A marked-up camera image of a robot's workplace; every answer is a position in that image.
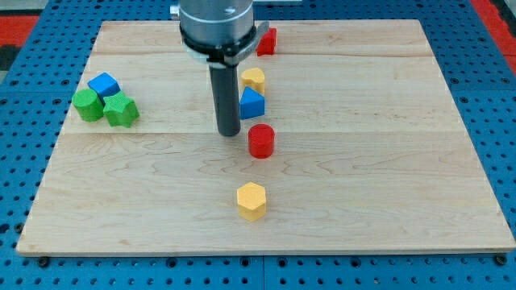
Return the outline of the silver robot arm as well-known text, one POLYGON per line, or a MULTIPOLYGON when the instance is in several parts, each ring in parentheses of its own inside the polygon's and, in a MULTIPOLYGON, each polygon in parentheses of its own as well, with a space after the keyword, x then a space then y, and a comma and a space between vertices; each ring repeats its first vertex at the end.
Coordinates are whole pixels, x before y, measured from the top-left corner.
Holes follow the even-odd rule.
POLYGON ((180 0, 169 11, 185 50, 213 68, 243 62, 269 31, 269 22, 255 23, 252 0, 180 0))

